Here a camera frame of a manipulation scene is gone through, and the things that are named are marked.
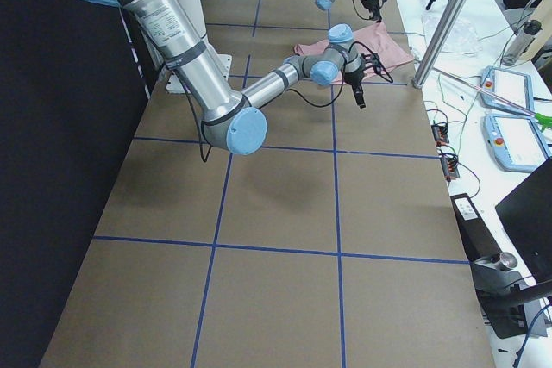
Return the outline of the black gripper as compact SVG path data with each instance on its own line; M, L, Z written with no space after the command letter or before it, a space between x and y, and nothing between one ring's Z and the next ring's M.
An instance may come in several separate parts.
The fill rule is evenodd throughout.
M362 5L369 13L373 13L372 20L374 22L382 22L380 0L362 0Z
M361 67L358 67L354 71L344 72L344 83L352 88L355 103L360 109L366 107L364 91L361 87L363 78L364 71Z

